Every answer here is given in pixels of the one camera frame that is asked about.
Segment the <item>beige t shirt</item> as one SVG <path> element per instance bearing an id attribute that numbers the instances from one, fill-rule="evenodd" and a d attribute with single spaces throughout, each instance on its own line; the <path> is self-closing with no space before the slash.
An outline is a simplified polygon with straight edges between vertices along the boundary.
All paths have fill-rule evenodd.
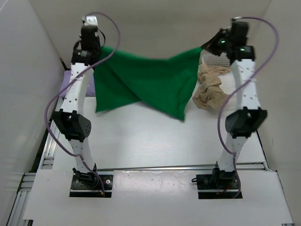
<path id="1" fill-rule="evenodd" d="M 200 65 L 198 72 L 199 87 L 192 97 L 198 108 L 204 110 L 219 110 L 221 108 L 228 95 L 220 88 L 222 81 L 219 75 L 226 75 L 229 72 L 229 67 Z"/>

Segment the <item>purple t shirt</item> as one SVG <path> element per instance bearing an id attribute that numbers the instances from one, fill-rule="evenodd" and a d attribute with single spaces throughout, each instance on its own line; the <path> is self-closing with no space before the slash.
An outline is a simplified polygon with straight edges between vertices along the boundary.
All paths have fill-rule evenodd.
<path id="1" fill-rule="evenodd" d="M 61 84 L 60 87 L 60 92 L 70 83 L 70 78 L 71 78 L 71 70 L 67 70 L 64 72 L 64 78 L 63 78 L 63 82 Z M 66 95 L 66 90 L 64 92 L 62 92 L 59 97 L 63 98 Z M 95 84 L 94 84 L 94 77 L 93 75 L 90 78 L 89 84 L 88 84 L 88 88 L 86 91 L 86 96 L 87 97 L 95 97 Z"/>

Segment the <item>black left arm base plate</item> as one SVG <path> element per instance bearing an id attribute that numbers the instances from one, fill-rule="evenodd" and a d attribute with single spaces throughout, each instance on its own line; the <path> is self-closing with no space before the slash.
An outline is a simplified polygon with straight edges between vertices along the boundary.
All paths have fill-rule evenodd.
<path id="1" fill-rule="evenodd" d="M 99 174 L 102 179 L 98 181 L 95 176 L 86 177 L 80 173 L 74 173 L 70 187 L 70 197 L 86 197 L 86 198 L 111 198 L 113 187 L 113 175 Z"/>

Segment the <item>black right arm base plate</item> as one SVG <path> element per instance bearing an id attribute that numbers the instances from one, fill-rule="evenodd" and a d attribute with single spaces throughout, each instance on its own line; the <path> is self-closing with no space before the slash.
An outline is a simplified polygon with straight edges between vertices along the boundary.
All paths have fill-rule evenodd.
<path id="1" fill-rule="evenodd" d="M 242 199 L 237 174 L 233 172 L 212 172 L 197 174 L 192 180 L 197 185 L 198 198 L 210 199 Z"/>

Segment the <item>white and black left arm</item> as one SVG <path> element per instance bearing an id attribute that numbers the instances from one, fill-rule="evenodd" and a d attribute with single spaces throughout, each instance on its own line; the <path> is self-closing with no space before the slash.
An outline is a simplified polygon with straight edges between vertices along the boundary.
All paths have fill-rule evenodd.
<path id="1" fill-rule="evenodd" d="M 94 163 L 88 137 L 91 132 L 91 121 L 84 117 L 83 108 L 94 64 L 101 53 L 97 25 L 84 23 L 80 40 L 74 45 L 71 58 L 71 85 L 67 88 L 65 99 L 58 111 L 53 113 L 53 120 L 60 133 L 69 141 L 72 150 L 60 146 L 76 160 L 73 169 L 76 180 L 87 188 L 95 188 L 100 183 Z"/>

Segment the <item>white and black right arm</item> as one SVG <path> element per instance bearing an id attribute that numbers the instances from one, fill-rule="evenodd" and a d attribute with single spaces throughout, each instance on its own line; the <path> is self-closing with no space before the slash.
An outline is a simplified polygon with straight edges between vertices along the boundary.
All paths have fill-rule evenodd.
<path id="1" fill-rule="evenodd" d="M 211 175 L 202 175 L 197 181 L 205 189 L 228 187 L 232 182 L 239 182 L 236 163 L 242 147 L 248 138 L 267 118 L 267 110 L 261 108 L 257 96 L 255 72 L 255 50 L 247 45 L 247 22 L 233 19 L 231 27 L 219 32 L 202 48 L 209 53 L 220 56 L 226 54 L 230 61 L 236 90 L 229 96 L 236 96 L 236 110 L 225 120 L 226 141 L 222 141 L 223 152 Z"/>

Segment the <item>green t shirt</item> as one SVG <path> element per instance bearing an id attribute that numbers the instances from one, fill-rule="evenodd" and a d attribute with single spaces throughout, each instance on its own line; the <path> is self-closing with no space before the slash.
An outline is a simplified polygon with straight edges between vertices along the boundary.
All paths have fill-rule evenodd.
<path id="1" fill-rule="evenodd" d="M 94 70 L 96 112 L 144 102 L 183 121 L 197 83 L 201 51 L 196 47 L 165 59 L 116 51 Z"/>

